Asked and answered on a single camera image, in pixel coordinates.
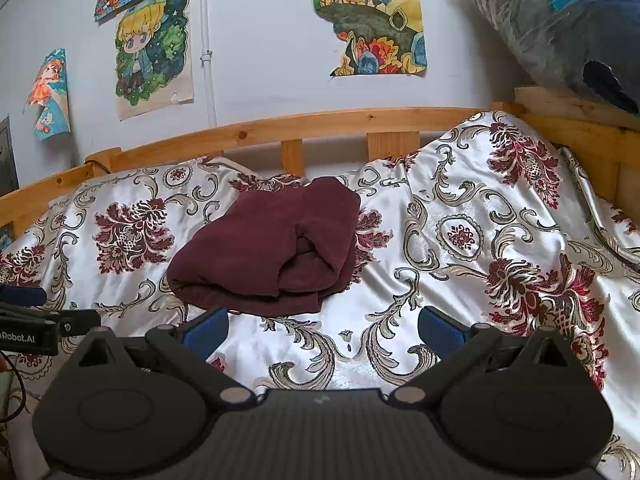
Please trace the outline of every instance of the screw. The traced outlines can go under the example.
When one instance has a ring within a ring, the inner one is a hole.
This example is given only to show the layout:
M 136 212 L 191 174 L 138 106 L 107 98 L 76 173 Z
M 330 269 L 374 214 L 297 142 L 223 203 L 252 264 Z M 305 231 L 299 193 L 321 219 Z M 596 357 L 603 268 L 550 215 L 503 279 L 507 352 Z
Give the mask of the screw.
M 394 391 L 394 397 L 396 400 L 406 404 L 415 404 L 416 402 L 420 402 L 425 396 L 426 394 L 424 393 L 424 390 L 416 388 L 415 386 L 403 386 L 402 388 L 398 388 Z
M 220 399 L 224 400 L 227 404 L 242 404 L 250 398 L 251 392 L 246 388 L 240 388 L 238 386 L 225 388 L 220 392 Z

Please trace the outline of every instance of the door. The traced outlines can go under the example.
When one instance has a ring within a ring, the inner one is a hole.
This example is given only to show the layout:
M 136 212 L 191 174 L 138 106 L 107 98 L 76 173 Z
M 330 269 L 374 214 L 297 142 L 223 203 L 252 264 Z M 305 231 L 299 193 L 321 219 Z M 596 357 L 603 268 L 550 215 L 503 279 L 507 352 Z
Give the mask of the door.
M 11 147 L 9 119 L 0 123 L 0 196 L 18 189 L 15 173 L 14 150 Z

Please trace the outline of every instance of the floral bedspread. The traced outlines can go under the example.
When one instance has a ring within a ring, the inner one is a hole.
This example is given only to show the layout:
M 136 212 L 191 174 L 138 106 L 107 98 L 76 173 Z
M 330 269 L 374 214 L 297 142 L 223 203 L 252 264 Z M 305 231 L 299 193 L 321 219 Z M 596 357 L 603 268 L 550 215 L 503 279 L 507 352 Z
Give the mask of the floral bedspread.
M 211 365 L 258 392 L 389 392 L 436 362 L 418 338 L 421 307 L 521 335 L 552 325 L 614 412 L 601 471 L 633 480 L 640 465 L 640 234 L 593 194 L 572 154 L 514 117 L 486 112 L 395 163 L 378 160 L 338 179 L 362 197 L 348 290 L 315 315 L 230 313 L 230 335 Z M 2 252 L 0 283 L 39 283 L 46 309 L 94 308 L 120 336 L 178 324 L 200 310 L 167 287 L 173 254 L 239 193 L 304 183 L 290 175 L 262 179 L 224 158 L 89 180 Z M 27 410 L 2 429 L 0 447 L 6 457 L 10 450 L 20 480 L 47 470 L 31 413 L 78 342 L 64 339 L 55 358 L 16 357 Z M 10 411 L 19 398 L 14 381 Z

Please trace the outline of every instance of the plastic bag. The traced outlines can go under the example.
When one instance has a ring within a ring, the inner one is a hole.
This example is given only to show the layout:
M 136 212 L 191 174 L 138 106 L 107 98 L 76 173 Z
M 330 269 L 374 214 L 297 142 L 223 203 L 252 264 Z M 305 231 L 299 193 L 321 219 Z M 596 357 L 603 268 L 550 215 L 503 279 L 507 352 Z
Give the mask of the plastic bag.
M 474 0 L 540 85 L 638 114 L 640 0 Z

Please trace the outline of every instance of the maroon cloth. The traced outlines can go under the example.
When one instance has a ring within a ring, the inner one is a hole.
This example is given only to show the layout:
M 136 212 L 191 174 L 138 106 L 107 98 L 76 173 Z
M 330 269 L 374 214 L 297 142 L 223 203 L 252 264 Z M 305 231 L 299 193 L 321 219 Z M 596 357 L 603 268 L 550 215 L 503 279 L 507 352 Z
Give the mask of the maroon cloth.
M 319 312 L 355 266 L 360 197 L 337 179 L 241 193 L 176 253 L 169 287 L 201 308 L 256 316 Z

